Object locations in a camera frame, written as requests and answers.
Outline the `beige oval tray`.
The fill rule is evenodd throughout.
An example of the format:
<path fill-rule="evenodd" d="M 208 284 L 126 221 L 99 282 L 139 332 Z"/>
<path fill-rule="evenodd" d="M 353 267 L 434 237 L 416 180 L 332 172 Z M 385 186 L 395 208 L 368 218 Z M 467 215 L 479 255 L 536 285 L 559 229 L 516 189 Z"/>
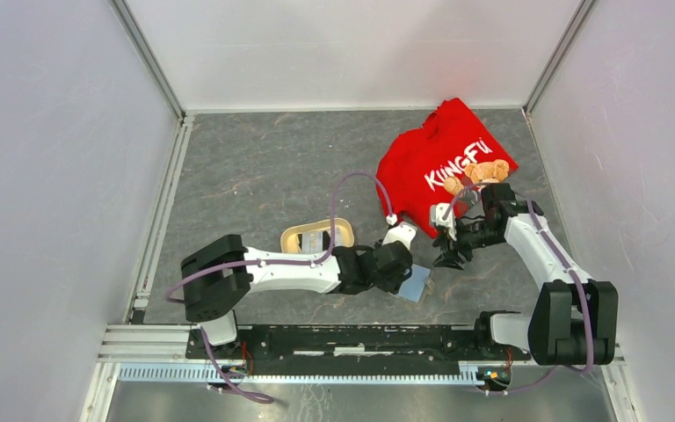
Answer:
<path fill-rule="evenodd" d="M 335 218 L 335 234 L 330 231 L 330 219 L 293 226 L 280 237 L 284 253 L 317 254 L 326 251 L 331 241 L 336 246 L 354 246 L 355 237 L 351 224 L 340 217 Z"/>

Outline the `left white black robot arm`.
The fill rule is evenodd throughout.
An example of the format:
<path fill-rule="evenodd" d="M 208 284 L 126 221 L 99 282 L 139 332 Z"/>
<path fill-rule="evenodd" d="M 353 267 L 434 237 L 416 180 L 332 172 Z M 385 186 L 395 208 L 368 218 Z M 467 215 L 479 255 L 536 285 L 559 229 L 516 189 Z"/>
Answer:
<path fill-rule="evenodd" d="M 307 255 L 261 251 L 231 234 L 182 260 L 181 302 L 186 320 L 202 324 L 209 349 L 226 359 L 241 346 L 234 308 L 246 295 L 280 290 L 358 295 L 372 288 L 396 294 L 412 265 L 400 241 Z"/>

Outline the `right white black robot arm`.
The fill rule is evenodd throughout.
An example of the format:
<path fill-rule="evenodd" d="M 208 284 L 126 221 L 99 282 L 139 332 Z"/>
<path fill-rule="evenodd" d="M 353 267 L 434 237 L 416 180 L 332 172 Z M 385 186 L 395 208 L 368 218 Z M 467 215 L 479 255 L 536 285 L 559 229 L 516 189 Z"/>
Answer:
<path fill-rule="evenodd" d="M 452 203 L 430 208 L 441 253 L 434 264 L 460 269 L 476 249 L 510 245 L 524 262 L 539 295 L 529 315 L 484 311 L 475 321 L 472 345 L 484 359 L 507 346 L 529 353 L 542 366 L 587 370 L 613 361 L 619 294 L 610 281 L 596 281 L 552 234 L 541 208 L 517 197 L 507 183 L 480 192 L 483 216 L 464 222 Z"/>

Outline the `red kung fu t-shirt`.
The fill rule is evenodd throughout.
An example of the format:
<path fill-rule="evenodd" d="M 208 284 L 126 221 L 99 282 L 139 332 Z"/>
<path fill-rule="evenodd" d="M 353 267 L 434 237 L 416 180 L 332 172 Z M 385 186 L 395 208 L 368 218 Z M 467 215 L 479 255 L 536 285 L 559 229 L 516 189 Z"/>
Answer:
<path fill-rule="evenodd" d="M 502 182 L 518 168 L 473 111 L 452 98 L 391 143 L 376 172 L 388 197 L 376 192 L 385 215 L 406 217 L 434 238 L 431 206 L 451 202 L 463 186 Z"/>

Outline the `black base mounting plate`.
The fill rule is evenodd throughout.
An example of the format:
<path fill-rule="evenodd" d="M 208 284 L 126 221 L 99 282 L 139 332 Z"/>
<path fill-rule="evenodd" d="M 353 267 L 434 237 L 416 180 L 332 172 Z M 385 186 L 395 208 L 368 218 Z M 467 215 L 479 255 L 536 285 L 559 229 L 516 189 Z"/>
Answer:
<path fill-rule="evenodd" d="M 454 375 L 461 362 L 531 359 L 513 346 L 483 342 L 468 325 L 449 324 L 255 324 L 212 351 L 220 366 L 253 364 L 253 375 Z"/>

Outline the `aluminium frame rail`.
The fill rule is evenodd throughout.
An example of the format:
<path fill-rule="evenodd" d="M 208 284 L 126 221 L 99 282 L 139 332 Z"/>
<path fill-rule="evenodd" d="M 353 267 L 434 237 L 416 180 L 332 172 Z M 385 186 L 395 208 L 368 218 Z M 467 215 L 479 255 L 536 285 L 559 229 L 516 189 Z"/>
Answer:
<path fill-rule="evenodd" d="M 245 325 L 211 346 L 194 324 L 110 325 L 99 359 L 122 379 L 219 383 L 482 385 L 504 369 L 535 367 L 511 346 L 485 346 L 469 326 Z"/>

